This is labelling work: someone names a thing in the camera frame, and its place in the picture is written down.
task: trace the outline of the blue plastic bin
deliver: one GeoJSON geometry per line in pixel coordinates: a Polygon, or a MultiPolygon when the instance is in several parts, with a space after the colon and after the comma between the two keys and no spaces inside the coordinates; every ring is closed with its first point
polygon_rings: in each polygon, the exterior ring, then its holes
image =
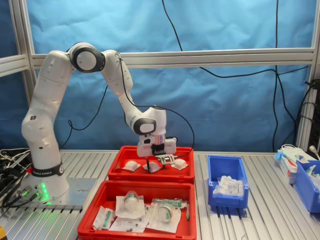
{"type": "Polygon", "coordinates": [[[306,169],[315,165],[313,171],[316,174],[320,174],[320,161],[309,160],[309,163],[300,163],[299,161],[296,161],[296,163],[298,168],[296,171],[294,187],[300,195],[305,208],[310,213],[320,213],[319,190],[315,187],[306,173],[306,169]]]}
{"type": "Polygon", "coordinates": [[[208,204],[211,206],[246,209],[248,206],[249,185],[244,165],[240,156],[208,155],[208,204]],[[243,181],[243,196],[214,194],[218,185],[217,178],[230,176],[243,181]]]}

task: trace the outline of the metal frame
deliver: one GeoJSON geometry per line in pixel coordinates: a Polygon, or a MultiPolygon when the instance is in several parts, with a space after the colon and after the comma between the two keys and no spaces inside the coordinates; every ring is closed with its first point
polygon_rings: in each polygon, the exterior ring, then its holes
{"type": "MultiPolygon", "coordinates": [[[[0,77],[22,72],[28,104],[36,83],[37,73],[46,54],[35,54],[26,0],[9,0],[18,56],[0,58],[0,77]]],[[[320,7],[317,0],[312,47],[265,48],[173,52],[124,52],[129,68],[196,68],[221,66],[310,65],[308,81],[320,77],[318,61],[320,38],[320,7]]],[[[307,101],[315,102],[317,92],[310,91],[307,101]]],[[[306,104],[302,114],[312,118],[314,106],[306,104]]],[[[311,123],[301,120],[297,144],[308,147],[311,123]]]]}

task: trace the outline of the plastic cap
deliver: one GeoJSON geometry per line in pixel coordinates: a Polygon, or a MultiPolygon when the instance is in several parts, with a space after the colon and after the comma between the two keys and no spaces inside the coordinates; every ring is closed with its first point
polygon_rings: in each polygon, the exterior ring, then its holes
{"type": "Polygon", "coordinates": [[[32,167],[28,167],[28,168],[26,169],[26,172],[27,172],[28,174],[30,174],[30,173],[32,172],[32,167]]]}

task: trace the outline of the storage bin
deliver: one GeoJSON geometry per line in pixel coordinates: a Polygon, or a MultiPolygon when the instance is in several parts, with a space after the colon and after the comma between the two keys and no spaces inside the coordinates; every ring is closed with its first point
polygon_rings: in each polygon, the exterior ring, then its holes
{"type": "Polygon", "coordinates": [[[79,240],[196,240],[196,204],[194,185],[188,183],[114,181],[101,183],[92,202],[77,227],[79,240]],[[151,204],[153,198],[189,200],[190,219],[187,220],[187,208],[181,209],[181,219],[176,233],[169,233],[146,228],[143,233],[108,230],[94,230],[92,224],[100,206],[116,209],[116,196],[125,196],[128,191],[135,191],[144,197],[145,204],[151,204]]]}
{"type": "MultiPolygon", "coordinates": [[[[175,156],[187,154],[190,147],[177,147],[175,156]]],[[[187,156],[180,157],[185,160],[188,166],[182,170],[178,170],[171,165],[166,165],[154,173],[150,173],[142,166],[146,164],[144,157],[138,157],[137,146],[123,146],[116,155],[109,171],[109,180],[119,181],[143,181],[143,182],[171,182],[171,183],[194,183],[194,151],[192,150],[187,156]],[[128,161],[135,161],[141,166],[135,171],[122,169],[128,161]]],[[[148,157],[150,162],[155,162],[162,166],[158,159],[154,156],[148,157]]]]}
{"type": "Polygon", "coordinates": [[[249,185],[240,156],[208,155],[208,204],[211,206],[245,209],[248,206],[249,185]],[[243,181],[243,196],[213,194],[218,179],[230,176],[243,181]]]}
{"type": "Polygon", "coordinates": [[[320,174],[320,161],[309,160],[309,163],[300,163],[296,161],[297,171],[295,176],[294,187],[300,198],[310,213],[320,213],[319,190],[315,187],[310,177],[306,173],[306,169],[315,165],[313,172],[320,174]]]}

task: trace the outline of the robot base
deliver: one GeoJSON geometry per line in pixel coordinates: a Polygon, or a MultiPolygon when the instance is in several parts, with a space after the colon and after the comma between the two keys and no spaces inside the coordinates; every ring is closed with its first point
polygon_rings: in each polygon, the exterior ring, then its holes
{"type": "Polygon", "coordinates": [[[36,198],[32,201],[30,207],[47,208],[50,205],[57,209],[82,209],[88,201],[88,196],[95,187],[97,179],[67,177],[66,181],[69,184],[69,189],[65,194],[51,199],[45,204],[39,204],[38,198],[36,198]]]}

